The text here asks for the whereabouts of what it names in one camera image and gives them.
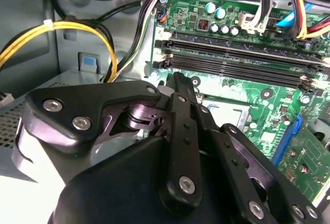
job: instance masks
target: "blue cable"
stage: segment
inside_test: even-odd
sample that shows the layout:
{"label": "blue cable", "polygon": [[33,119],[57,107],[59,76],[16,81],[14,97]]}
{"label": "blue cable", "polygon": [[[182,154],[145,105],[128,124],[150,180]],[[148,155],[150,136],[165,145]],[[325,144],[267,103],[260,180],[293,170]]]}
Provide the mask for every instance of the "blue cable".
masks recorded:
{"label": "blue cable", "polygon": [[[310,3],[305,3],[305,10],[308,11],[314,5]],[[290,27],[293,25],[294,22],[294,11],[290,12],[285,18],[279,21],[276,25],[279,27]]]}

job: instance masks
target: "motherboard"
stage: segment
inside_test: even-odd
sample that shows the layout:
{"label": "motherboard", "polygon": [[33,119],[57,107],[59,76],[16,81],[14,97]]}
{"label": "motherboard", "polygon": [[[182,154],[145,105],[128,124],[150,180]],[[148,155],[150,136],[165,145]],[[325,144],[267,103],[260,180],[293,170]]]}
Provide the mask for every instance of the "motherboard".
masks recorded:
{"label": "motherboard", "polygon": [[[290,11],[276,8],[251,28],[257,9],[228,0],[162,3],[148,77],[155,84],[174,72],[191,78],[217,125],[241,129],[318,205],[330,187],[330,152],[309,124],[330,120],[330,34],[292,39],[276,25]],[[308,13],[308,25],[325,16]]]}

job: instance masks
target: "gray metal panel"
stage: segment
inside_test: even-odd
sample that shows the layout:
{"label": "gray metal panel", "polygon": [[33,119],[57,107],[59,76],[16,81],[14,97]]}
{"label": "gray metal panel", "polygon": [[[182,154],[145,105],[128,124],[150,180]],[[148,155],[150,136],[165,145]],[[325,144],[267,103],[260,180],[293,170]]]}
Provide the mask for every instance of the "gray metal panel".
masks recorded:
{"label": "gray metal panel", "polygon": [[[1,0],[0,9],[0,47],[21,31],[53,16],[45,0]],[[0,89],[15,97],[54,77],[58,74],[55,34],[33,39],[14,54],[4,68],[7,69],[0,73]]]}

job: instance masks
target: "red wire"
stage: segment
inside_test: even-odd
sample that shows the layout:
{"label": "red wire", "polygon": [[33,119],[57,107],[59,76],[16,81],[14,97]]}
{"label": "red wire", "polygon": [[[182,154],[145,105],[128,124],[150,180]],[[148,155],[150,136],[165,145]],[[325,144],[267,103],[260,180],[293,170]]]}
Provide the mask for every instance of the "red wire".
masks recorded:
{"label": "red wire", "polygon": [[317,30],[323,29],[324,27],[327,27],[328,25],[330,25],[330,20],[324,22],[323,24],[320,24],[320,25],[317,25],[317,26],[312,27],[312,28],[309,30],[309,32],[312,32],[312,31],[314,32],[314,31],[317,31]]}

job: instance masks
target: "capacitor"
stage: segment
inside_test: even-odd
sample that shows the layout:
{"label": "capacitor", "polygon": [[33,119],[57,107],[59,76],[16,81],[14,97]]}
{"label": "capacitor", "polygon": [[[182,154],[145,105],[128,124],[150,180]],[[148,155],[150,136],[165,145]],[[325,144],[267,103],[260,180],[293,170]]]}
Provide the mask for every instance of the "capacitor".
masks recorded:
{"label": "capacitor", "polygon": [[211,26],[210,26],[211,32],[216,33],[216,32],[218,32],[218,30],[219,30],[219,26],[217,24],[211,24]]}
{"label": "capacitor", "polygon": [[209,2],[205,6],[205,11],[209,14],[214,13],[216,11],[216,5],[212,2]]}
{"label": "capacitor", "polygon": [[216,18],[217,19],[223,19],[226,16],[226,11],[222,8],[218,8],[216,10]]}
{"label": "capacitor", "polygon": [[226,25],[226,24],[220,25],[220,32],[222,34],[228,34],[228,32],[229,32],[229,26]]}
{"label": "capacitor", "polygon": [[258,125],[257,125],[255,122],[251,122],[251,123],[250,123],[250,128],[251,128],[251,129],[254,130],[254,129],[256,129],[257,127],[258,127]]}
{"label": "capacitor", "polygon": [[285,126],[289,126],[291,123],[287,116],[281,116],[280,119],[282,120],[282,122],[284,123]]}
{"label": "capacitor", "polygon": [[310,97],[309,97],[309,96],[302,96],[302,97],[300,98],[300,102],[301,102],[302,104],[309,104],[309,102],[310,102]]}
{"label": "capacitor", "polygon": [[237,36],[239,34],[239,29],[234,25],[229,28],[229,31],[232,36]]}
{"label": "capacitor", "polygon": [[321,38],[330,40],[330,31],[329,32],[326,32],[326,33],[323,33],[321,35]]}

